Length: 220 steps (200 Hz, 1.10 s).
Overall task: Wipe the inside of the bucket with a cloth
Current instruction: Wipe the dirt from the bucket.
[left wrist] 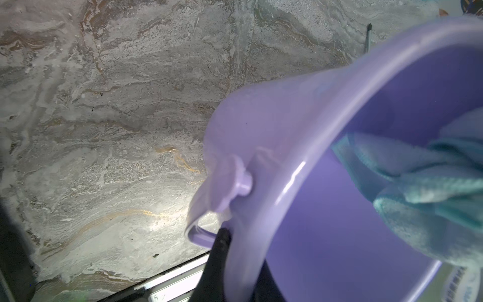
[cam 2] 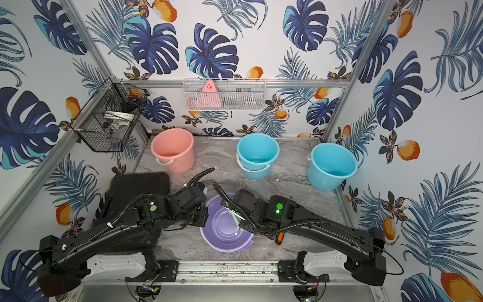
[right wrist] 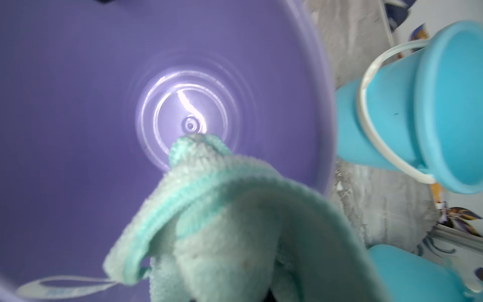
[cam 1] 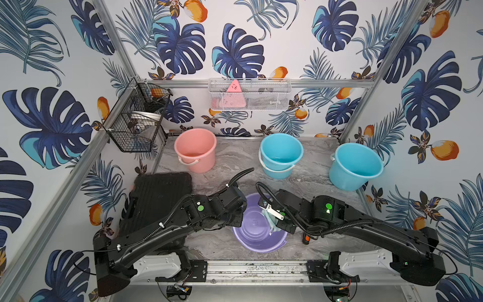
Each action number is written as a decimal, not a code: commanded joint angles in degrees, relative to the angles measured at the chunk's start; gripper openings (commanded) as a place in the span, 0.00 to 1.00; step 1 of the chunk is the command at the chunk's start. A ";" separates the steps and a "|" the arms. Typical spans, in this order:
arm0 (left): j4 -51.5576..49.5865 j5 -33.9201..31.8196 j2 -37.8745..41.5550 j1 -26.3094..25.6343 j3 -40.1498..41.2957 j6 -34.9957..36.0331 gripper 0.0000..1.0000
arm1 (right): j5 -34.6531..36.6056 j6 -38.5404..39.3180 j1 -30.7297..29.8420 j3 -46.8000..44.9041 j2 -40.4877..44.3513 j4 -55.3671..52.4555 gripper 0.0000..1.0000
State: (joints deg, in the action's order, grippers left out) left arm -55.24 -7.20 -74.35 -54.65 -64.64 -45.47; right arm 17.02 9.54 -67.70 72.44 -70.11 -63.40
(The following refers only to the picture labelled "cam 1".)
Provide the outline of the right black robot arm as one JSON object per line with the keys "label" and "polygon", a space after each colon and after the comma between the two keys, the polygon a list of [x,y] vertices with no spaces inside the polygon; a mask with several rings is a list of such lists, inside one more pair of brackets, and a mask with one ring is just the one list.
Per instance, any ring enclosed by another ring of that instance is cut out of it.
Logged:
{"label": "right black robot arm", "polygon": [[410,230],[376,219],[336,198],[319,195],[308,201],[286,190],[276,193],[259,185],[258,202],[278,229],[307,238],[340,234],[377,246],[370,252],[331,252],[327,260],[306,265],[312,283],[358,283],[365,274],[395,275],[420,286],[434,286],[447,273],[434,229]]}

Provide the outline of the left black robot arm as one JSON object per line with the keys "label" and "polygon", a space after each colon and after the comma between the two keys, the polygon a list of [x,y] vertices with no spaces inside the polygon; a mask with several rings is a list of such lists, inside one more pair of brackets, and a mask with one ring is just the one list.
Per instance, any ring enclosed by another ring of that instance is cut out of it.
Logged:
{"label": "left black robot arm", "polygon": [[246,207],[247,199],[236,186],[210,196],[188,194],[156,223],[115,239],[94,237],[99,296],[111,296],[126,288],[137,274],[135,262],[177,239],[216,225],[240,227]]}

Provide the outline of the mint green microfiber cloth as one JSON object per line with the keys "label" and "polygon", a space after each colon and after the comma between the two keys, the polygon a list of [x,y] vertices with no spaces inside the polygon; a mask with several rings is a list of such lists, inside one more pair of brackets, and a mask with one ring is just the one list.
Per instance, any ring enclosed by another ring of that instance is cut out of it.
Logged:
{"label": "mint green microfiber cloth", "polygon": [[269,224],[269,235],[281,231],[281,229],[276,226],[277,218],[274,215],[270,214],[266,209],[262,210],[262,214],[265,216]]}

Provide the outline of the pink plastic bucket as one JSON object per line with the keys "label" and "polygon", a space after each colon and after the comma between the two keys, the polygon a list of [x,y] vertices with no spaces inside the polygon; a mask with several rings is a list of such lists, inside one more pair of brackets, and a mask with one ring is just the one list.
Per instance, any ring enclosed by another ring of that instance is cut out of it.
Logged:
{"label": "pink plastic bucket", "polygon": [[179,162],[198,174],[206,173],[214,167],[216,146],[215,134],[203,128],[193,128],[182,133],[174,143]]}

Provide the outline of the teal bucket with white handle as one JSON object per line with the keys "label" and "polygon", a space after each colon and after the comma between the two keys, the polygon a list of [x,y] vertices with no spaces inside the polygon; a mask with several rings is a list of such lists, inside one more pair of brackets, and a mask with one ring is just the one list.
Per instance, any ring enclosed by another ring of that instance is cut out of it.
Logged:
{"label": "teal bucket with white handle", "polygon": [[260,143],[259,162],[266,175],[273,179],[288,178],[303,155],[302,143],[285,133],[271,134]]}

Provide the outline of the purple plastic bucket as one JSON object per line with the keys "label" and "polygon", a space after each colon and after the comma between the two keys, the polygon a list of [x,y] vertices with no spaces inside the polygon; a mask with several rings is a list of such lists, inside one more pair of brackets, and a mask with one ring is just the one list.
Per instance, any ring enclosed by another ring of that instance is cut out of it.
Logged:
{"label": "purple plastic bucket", "polygon": [[259,193],[246,196],[247,208],[244,211],[241,227],[233,227],[236,239],[252,252],[261,254],[279,250],[286,244],[288,233],[275,231],[264,210],[258,205]]}

